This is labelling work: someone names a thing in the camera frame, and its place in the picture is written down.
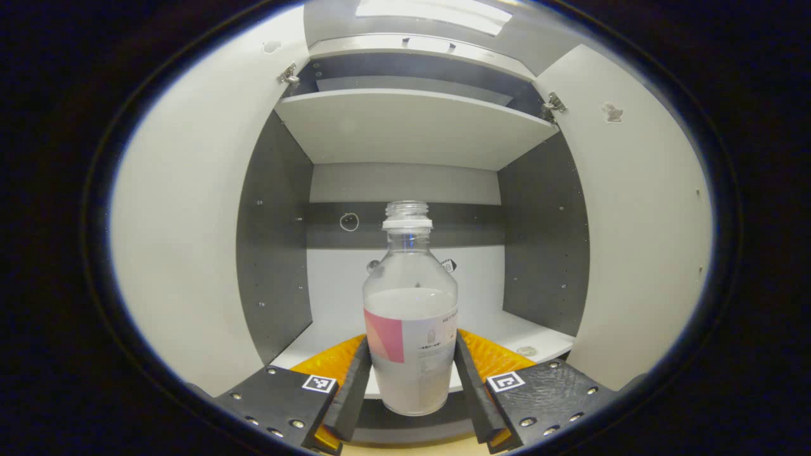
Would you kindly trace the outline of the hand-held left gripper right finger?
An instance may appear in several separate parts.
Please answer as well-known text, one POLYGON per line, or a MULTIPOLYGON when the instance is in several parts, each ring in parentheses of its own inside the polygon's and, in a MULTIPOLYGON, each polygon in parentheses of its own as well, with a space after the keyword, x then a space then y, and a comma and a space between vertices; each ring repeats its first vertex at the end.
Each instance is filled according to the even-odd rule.
POLYGON ((549 447, 619 395, 565 360, 535 363, 462 329, 454 361, 478 443, 492 454, 549 447))

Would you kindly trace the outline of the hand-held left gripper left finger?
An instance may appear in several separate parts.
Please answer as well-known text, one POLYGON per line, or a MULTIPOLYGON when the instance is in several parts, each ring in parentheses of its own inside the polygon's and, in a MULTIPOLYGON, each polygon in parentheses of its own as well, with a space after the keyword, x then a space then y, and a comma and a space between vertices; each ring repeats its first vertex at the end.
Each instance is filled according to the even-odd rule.
POLYGON ((273 441, 339 455, 354 435, 370 373, 361 334, 291 369, 269 364, 212 403, 273 441))

